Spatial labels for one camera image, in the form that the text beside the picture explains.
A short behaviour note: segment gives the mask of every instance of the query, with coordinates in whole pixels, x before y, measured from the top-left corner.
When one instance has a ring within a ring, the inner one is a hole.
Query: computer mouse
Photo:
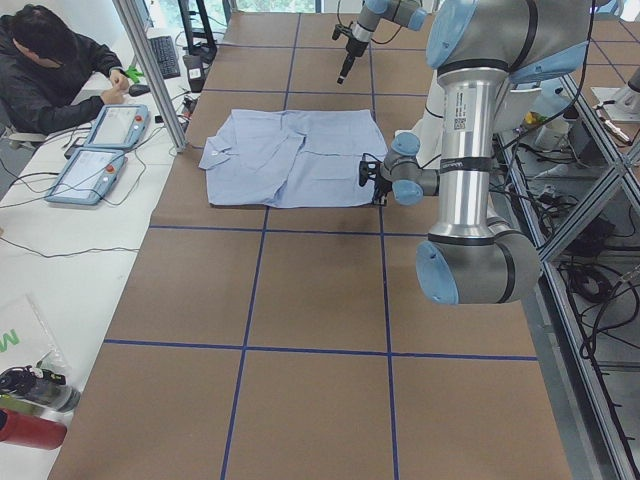
[[[145,93],[149,93],[149,90],[149,85],[134,83],[129,87],[129,95],[131,95],[132,97],[138,97],[140,95],[144,95]]]

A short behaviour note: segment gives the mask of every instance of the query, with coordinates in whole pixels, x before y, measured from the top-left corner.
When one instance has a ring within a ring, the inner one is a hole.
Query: person's hand
[[[118,105],[124,103],[124,92],[118,86],[114,86],[102,92],[100,98],[105,105]]]
[[[129,89],[129,79],[117,68],[111,70],[109,81],[111,82],[111,85],[119,88],[123,92],[126,92]]]

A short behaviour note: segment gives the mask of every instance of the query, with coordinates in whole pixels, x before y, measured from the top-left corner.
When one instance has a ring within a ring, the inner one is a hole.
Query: keyboard
[[[154,37],[149,39],[151,50],[158,61],[162,78],[174,78],[180,76],[180,65],[173,39],[169,36]]]

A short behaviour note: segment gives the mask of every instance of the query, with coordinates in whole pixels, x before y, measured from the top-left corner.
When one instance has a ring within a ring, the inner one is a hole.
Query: person in black jacket
[[[93,72],[112,88],[71,105]],[[103,105],[124,101],[122,64],[106,45],[75,33],[41,5],[0,17],[0,100],[16,130],[49,134],[96,118]]]

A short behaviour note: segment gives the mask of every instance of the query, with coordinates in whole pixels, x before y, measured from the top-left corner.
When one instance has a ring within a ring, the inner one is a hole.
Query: wrinkled white fabric
[[[368,110],[232,110],[200,168],[213,205],[350,207],[373,196],[372,182],[358,185],[362,154],[386,151]]]

